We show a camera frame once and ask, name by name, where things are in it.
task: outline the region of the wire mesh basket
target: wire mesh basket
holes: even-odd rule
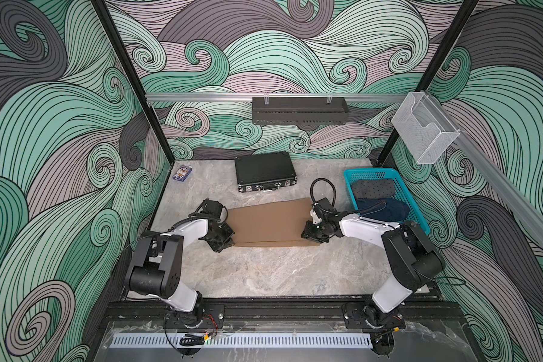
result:
[[[436,98],[408,93],[392,124],[417,164],[432,164],[459,136],[459,130]]]

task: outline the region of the black metal frame pillar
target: black metal frame pillar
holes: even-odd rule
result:
[[[135,95],[137,96],[141,107],[143,107],[143,112],[145,112],[147,120],[149,120],[149,123],[151,124],[151,127],[155,132],[155,136],[157,136],[163,152],[165,152],[167,160],[169,161],[170,165],[173,166],[173,164],[175,163],[175,156],[173,155],[171,147],[169,147],[169,142],[167,142],[167,138],[165,137],[165,134],[161,129],[161,124],[159,123],[157,115],[147,104],[147,99],[145,97],[145,88],[143,87],[139,76],[137,76],[135,67],[131,62],[129,54],[127,53],[127,48],[125,47],[123,40],[119,35],[119,31],[117,30],[115,22],[110,15],[109,8],[106,6],[105,0],[91,0],[91,3],[93,4],[94,10],[96,11],[98,18],[101,21],[102,27],[105,29],[105,33],[109,38],[110,44],[113,46],[113,49],[115,49],[117,57],[119,58],[119,62],[123,66],[125,75],[127,76],[129,83],[131,83],[132,89],[133,91],[135,91]]]
[[[458,40],[460,33],[463,31],[464,25],[471,17],[472,11],[475,9],[478,2],[479,0],[463,1],[463,4],[461,4],[455,18],[453,19],[449,28],[446,30],[446,34],[444,38],[442,38],[441,44],[439,45],[436,53],[433,55],[433,59],[428,64],[427,69],[424,71],[424,74],[422,78],[420,78],[420,82],[414,91],[426,91],[430,84],[433,83],[434,77],[441,68],[446,57],[448,57],[450,51],[455,46],[456,40]],[[386,161],[392,152],[392,148],[396,144],[398,137],[399,135],[396,129],[392,129],[392,133],[384,144],[382,151],[380,151],[380,155],[378,155],[373,167],[382,167],[384,161]]]

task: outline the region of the brown cardboard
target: brown cardboard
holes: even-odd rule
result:
[[[310,198],[232,208],[227,224],[235,231],[234,246],[317,246],[302,238],[310,211]]]

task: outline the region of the wall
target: wall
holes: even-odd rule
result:
[[[85,359],[159,199],[116,64],[89,0],[0,0],[0,361]]]
[[[473,15],[431,91],[543,216],[543,2],[524,3]],[[467,281],[441,289],[487,359],[543,361],[539,240],[460,149],[432,166],[415,165],[402,142],[393,156],[448,262],[444,274]]]
[[[508,0],[483,1],[486,9]],[[108,0],[147,92],[413,91],[460,0]],[[352,104],[345,126],[254,126],[250,103],[156,103],[178,159],[290,151],[377,154],[397,105]]]

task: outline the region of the teal plastic basket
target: teal plastic basket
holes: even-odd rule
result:
[[[428,235],[430,228],[428,223],[424,219],[424,216],[420,212],[420,208],[416,204],[416,201],[413,199],[411,193],[406,188],[404,181],[400,177],[400,174],[397,170],[394,169],[382,169],[375,167],[373,169],[353,169],[344,171],[344,179],[346,180],[346,186],[348,187],[348,193],[350,194],[350,199],[352,199],[352,204],[357,210],[358,205],[356,204],[356,199],[354,198],[354,193],[352,192],[352,187],[350,186],[355,181],[359,179],[381,179],[381,178],[391,178],[394,180],[394,188],[396,189],[396,194],[393,199],[402,201],[406,203],[410,208],[411,212],[408,214],[408,217],[403,220],[413,220],[419,223],[422,230]]]

